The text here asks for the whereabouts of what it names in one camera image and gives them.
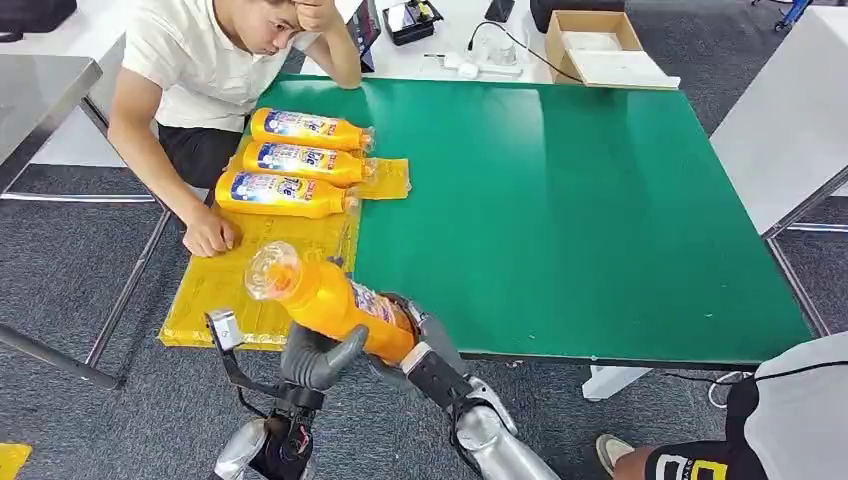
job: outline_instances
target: green tabletop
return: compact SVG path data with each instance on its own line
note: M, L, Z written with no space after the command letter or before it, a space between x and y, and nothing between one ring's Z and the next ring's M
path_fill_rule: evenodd
M681 92L280 76L259 105L409 158L409 198L366 202L354 276L465 353L721 367L811 337Z

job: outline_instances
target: orange detergent bottle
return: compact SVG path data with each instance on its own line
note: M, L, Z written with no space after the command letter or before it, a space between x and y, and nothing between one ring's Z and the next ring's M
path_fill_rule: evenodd
M261 215L323 218L359 207L355 189L320 180L227 170L215 186L224 210Z
M370 181L377 170L376 160L347 152L261 142L251 142L247 146L242 165L251 172L314 178L337 187Z
M294 321L336 340L357 325L368 327L365 351L399 364L415 346L412 324L389 299L350 280L327 260L298 258L294 247L262 247L245 272L248 293L283 304Z
M250 134L260 142L288 143L332 150L374 147L374 129L359 128L339 118L260 108L250 119Z

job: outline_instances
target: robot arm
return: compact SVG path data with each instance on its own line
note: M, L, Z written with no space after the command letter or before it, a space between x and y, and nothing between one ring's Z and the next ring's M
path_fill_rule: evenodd
M518 428L497 393L483 380L466 373L438 319L421 312L403 297L386 296L404 310L418 329L419 343L401 362L400 372L447 412L451 444L463 461L485 480L559 480L533 450L516 438ZM385 370L381 371L398 378L397 371Z
M465 463L485 480L559 480L553 470L516 438L518 428L498 395L483 380L467 374L465 363L441 322L411 301L383 294L413 321L418 343L398 367L372 357L372 367L389 383L415 389L435 402L450 418L450 441ZM248 467L271 480L309 480L312 461L312 420L323 404L325 390L359 352L368 330L359 326L341 343L292 323L281 360L282 382L262 385L238 367L233 349L241 343L230 311L207 314L215 346L239 400L263 416L244 425L218 457L210 479L239 480ZM241 393L248 388L276 399L264 415L249 406Z
M233 350L243 339L233 312L209 312L206 319L239 401L261 417L230 438L209 479L240 480L248 468L270 480L312 479L312 422L324 402L321 391L331 387L341 370L362 352L368 329L359 326L339 343L293 323L281 356L281 381L272 386L253 381L239 368ZM265 414L248 404L243 388L273 397L274 408Z

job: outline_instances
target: man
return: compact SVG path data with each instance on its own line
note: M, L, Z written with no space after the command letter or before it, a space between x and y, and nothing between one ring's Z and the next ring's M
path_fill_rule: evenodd
M342 88L357 88L359 52L333 0L144 0L127 31L109 140L185 223L203 257L237 232L186 185L214 188L246 116L290 48ZM150 129L157 121L159 140Z
M633 448L612 435L595 446L615 480L846 478L848 332L797 345L733 385L726 441Z

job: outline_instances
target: gray carpet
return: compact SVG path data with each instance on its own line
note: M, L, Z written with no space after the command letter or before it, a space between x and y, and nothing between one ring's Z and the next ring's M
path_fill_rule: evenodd
M770 31L776 9L743 0L628 4L645 48L683 77L708 132L778 45L781 36ZM122 170L33 166L17 189L135 193L140 186ZM815 215L838 219L843 212L848 205L836 199ZM153 205L0 202L0 322L84 358L156 218ZM826 319L848 329L848 239L790 232L781 241ZM107 371L127 374L120 391L0 346L0 442L34 446L21 479L205 478L249 416L214 352L166 349L155 338L186 261L169 225L102 361ZM273 381L277 355L244 352L240 359L251 375ZM658 371L592 404L580 396L586 367L476 361L472 370L500 392L522 438L566 479L606 478L592 450L601 432L637 444L723 435L723 412L706 402L705 385ZM472 478L449 449L435 408L382 385L362 363L332 389L316 443L321 478Z

